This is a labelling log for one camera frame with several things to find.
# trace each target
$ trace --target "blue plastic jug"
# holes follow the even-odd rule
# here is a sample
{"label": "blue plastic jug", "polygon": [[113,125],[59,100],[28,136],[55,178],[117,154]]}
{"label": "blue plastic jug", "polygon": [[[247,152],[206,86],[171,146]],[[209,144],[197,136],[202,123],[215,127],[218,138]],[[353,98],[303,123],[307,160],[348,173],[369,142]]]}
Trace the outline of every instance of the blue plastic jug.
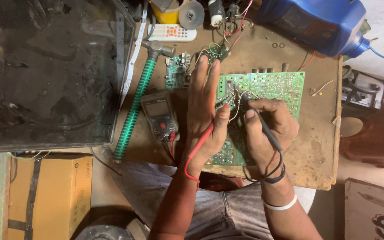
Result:
{"label": "blue plastic jug", "polygon": [[365,13],[359,0],[263,0],[258,19],[327,56],[356,58],[370,45],[359,31]]}

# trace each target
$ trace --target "multimeter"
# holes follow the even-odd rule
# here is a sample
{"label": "multimeter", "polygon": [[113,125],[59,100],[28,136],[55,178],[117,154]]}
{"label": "multimeter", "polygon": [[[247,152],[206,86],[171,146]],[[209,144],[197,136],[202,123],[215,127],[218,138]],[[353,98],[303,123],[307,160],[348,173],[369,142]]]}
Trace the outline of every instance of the multimeter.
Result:
{"label": "multimeter", "polygon": [[156,139],[163,140],[169,138],[171,132],[178,132],[176,114],[167,91],[145,95],[140,102]]}

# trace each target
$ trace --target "hand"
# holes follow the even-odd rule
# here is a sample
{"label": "hand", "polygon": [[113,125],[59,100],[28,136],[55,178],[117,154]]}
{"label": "hand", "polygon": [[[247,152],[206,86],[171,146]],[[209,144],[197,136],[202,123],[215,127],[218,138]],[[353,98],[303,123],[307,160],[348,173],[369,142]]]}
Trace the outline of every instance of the hand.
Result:
{"label": "hand", "polygon": [[201,56],[199,63],[192,73],[189,83],[189,99],[187,113],[188,137],[184,159],[195,146],[211,122],[214,124],[212,134],[205,140],[200,150],[191,159],[188,165],[188,173],[192,176],[201,172],[205,162],[217,152],[219,152],[226,140],[227,123],[229,121],[230,110],[223,107],[215,113],[216,90],[220,74],[220,61],[216,60],[211,65],[211,70],[206,82],[208,71],[208,58]]}
{"label": "hand", "polygon": [[[274,129],[271,131],[285,151],[293,143],[299,132],[299,123],[291,116],[285,102],[258,99],[249,101],[248,105],[256,108],[259,112],[267,111],[271,113],[274,118]],[[256,162],[260,173],[266,175],[278,165],[280,155],[262,132],[262,124],[254,110],[246,112],[245,128],[247,130],[247,144],[250,155]],[[271,177],[278,177],[281,170],[281,168],[277,170]]]}

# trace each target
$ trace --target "remote control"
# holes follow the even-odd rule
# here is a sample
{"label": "remote control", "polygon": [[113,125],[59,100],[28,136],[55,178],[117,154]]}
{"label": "remote control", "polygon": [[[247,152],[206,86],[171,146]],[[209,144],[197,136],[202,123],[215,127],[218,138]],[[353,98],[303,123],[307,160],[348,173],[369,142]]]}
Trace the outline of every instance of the remote control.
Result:
{"label": "remote control", "polygon": [[196,30],[186,30],[180,24],[156,24],[149,41],[190,42],[196,37]]}

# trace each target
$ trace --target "white wristband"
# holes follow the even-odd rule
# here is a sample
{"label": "white wristband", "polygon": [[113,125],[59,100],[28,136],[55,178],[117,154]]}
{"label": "white wristband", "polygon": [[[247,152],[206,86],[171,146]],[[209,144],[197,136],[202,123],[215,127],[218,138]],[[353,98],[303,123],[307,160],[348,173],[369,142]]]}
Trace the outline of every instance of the white wristband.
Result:
{"label": "white wristband", "polygon": [[272,210],[286,210],[286,209],[291,208],[291,206],[293,206],[293,205],[296,203],[296,201],[297,201],[297,195],[294,194],[294,198],[293,198],[293,200],[292,200],[289,204],[287,204],[287,205],[285,205],[285,206],[282,206],[282,207],[274,207],[274,206],[272,206],[272,205],[267,204],[264,200],[263,200],[263,204],[264,204],[267,208],[272,209]]}

